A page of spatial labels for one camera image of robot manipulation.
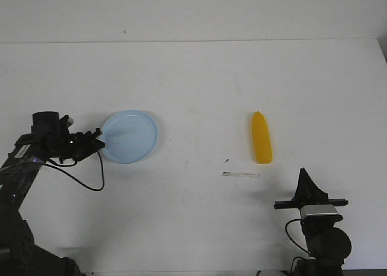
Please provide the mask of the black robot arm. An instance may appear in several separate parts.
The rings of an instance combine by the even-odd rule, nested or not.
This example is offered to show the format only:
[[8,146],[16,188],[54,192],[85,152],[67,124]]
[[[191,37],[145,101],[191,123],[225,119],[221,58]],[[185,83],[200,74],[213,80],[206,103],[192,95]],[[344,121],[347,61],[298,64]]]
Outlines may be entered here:
[[86,206],[78,239],[90,272],[334,269],[350,250],[327,214],[328,197],[303,165],[325,146],[310,130],[274,132],[272,164],[250,157],[245,126],[167,129],[160,150],[138,164],[106,166],[107,184]]
[[37,112],[30,133],[21,135],[1,166],[1,275],[82,275],[69,257],[58,257],[37,246],[33,233],[19,209],[41,167],[58,171],[64,161],[77,164],[105,143],[95,132],[70,133],[73,120],[57,112]]

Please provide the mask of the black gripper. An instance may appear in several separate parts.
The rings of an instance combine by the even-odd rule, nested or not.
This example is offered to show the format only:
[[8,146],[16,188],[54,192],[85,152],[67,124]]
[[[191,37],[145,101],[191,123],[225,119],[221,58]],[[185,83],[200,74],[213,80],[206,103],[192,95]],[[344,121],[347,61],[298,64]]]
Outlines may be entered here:
[[73,164],[83,161],[87,157],[105,148],[105,143],[98,140],[102,131],[96,128],[85,133],[71,133],[65,123],[65,116],[58,118],[52,124],[44,142],[47,161],[52,164],[65,164],[70,159]]
[[298,209],[307,205],[333,205],[334,207],[344,207],[348,205],[348,200],[344,198],[330,199],[328,194],[322,191],[310,178],[306,169],[301,168],[299,172],[296,192],[291,200],[275,201],[275,210]]

